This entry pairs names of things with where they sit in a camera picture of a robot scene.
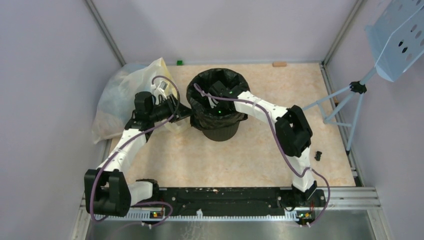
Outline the black plastic trash bag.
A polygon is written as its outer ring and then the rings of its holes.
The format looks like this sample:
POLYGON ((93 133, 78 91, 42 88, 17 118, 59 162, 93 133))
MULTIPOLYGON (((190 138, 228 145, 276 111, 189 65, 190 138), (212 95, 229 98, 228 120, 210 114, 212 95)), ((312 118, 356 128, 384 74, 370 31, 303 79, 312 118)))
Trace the black plastic trash bag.
POLYGON ((198 84, 201 90, 207 93, 218 81, 230 90, 237 86, 242 91, 250 90, 246 79, 240 73, 228 68, 211 68, 197 74, 186 88, 186 98, 192 110, 190 124, 200 131, 229 127, 248 118, 246 114, 237 112, 234 106, 229 109, 213 110, 209 98, 202 96, 195 89, 195 84, 198 84))

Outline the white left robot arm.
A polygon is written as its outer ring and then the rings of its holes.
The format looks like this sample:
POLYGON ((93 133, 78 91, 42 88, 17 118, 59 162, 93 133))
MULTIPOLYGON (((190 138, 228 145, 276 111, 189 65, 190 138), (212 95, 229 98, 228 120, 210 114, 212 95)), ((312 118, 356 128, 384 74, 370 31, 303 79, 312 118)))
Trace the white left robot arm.
POLYGON ((117 145, 97 168, 84 175, 86 211, 93 219, 96 215, 124 217, 141 201, 149 207, 160 202, 157 182, 142 179, 127 184, 125 175, 154 130, 188 116, 190 109, 181 104, 180 93, 170 80, 153 83, 149 90, 135 94, 134 110, 117 145))

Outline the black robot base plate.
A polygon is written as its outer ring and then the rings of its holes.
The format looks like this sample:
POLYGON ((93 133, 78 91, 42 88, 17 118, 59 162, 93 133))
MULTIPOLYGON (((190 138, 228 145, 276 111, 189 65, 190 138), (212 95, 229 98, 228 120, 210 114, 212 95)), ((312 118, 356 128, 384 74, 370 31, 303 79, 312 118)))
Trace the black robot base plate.
POLYGON ((149 201, 168 203, 173 217, 202 212, 205 217, 283 216, 295 210, 316 210, 326 203, 317 189, 310 197, 291 187, 168 187, 153 191, 149 201))

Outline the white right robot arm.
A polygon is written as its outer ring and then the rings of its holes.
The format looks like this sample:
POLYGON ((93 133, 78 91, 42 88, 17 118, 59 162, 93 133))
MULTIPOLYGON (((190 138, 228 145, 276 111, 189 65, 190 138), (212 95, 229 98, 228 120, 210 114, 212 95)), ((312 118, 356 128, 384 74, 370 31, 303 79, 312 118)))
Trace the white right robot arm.
POLYGON ((282 157, 292 171, 293 200, 307 206, 314 198, 317 181, 310 160, 312 129, 301 107, 278 106, 243 90, 239 85, 232 89, 220 81, 200 94, 209 98, 218 112, 233 110, 269 124, 282 157))

